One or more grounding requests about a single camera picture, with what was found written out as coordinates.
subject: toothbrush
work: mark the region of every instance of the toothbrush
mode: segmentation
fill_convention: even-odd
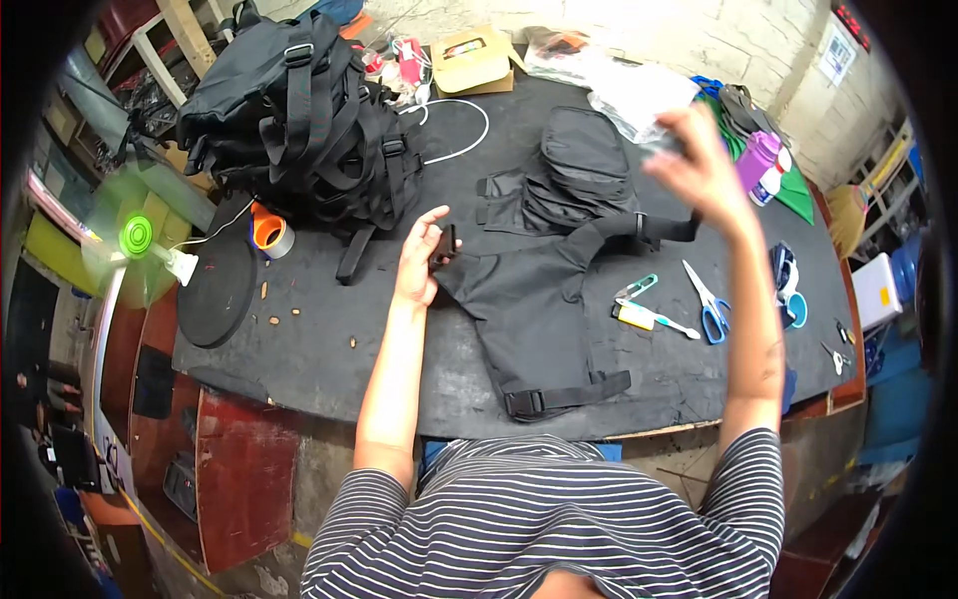
[[[668,316],[663,316],[662,314],[657,314],[657,313],[655,313],[655,312],[649,310],[649,309],[646,308],[645,306],[639,306],[638,304],[636,304],[636,303],[634,303],[634,302],[629,302],[628,300],[624,300],[624,299],[622,299],[622,298],[617,298],[615,301],[616,301],[616,303],[618,303],[620,306],[629,306],[630,308],[635,308],[635,309],[640,310],[640,311],[648,312],[649,314],[652,315],[653,318],[655,318],[655,322],[657,322],[657,323],[659,323],[659,324],[663,324],[663,325],[665,325],[665,326],[667,326],[667,327],[672,327],[673,329],[676,329],[677,331],[681,331],[682,333],[684,333],[684,334],[685,334],[687,337],[689,337],[690,339],[701,339],[701,338],[702,338],[702,335],[700,335],[700,334],[698,333],[698,331],[696,331],[695,329],[689,329],[688,327],[683,327],[682,325],[678,324],[677,322],[675,322],[674,320],[672,320],[672,319],[669,318]]]

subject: striped shirt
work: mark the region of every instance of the striped shirt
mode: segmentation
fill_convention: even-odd
[[[521,597],[554,569],[607,597],[760,597],[782,547],[778,436],[739,437],[696,514],[594,447],[550,435],[453,441],[409,503],[350,472],[316,534],[303,597]]]

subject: black round mat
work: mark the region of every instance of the black round mat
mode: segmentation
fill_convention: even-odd
[[[237,331],[256,286],[256,255],[244,236],[203,243],[190,284],[176,294],[180,331],[193,345],[219,347]]]

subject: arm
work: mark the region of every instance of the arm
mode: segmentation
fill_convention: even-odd
[[[735,323],[729,334],[728,397],[718,436],[722,454],[749,429],[779,429],[785,382],[782,327],[772,302],[762,227],[722,147],[712,111],[696,104],[660,115],[659,123],[684,142],[685,155],[660,153],[646,163],[645,171],[700,210],[729,245]]]
[[[407,492],[413,482],[426,309],[438,289],[427,263],[442,233],[434,223],[448,212],[440,206],[420,217],[402,246],[386,332],[356,423],[353,468],[388,472]]]

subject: tape roll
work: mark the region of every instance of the tape roll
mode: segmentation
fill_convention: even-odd
[[[296,235],[282,217],[260,213],[253,218],[253,244],[271,259],[282,258],[292,249]]]

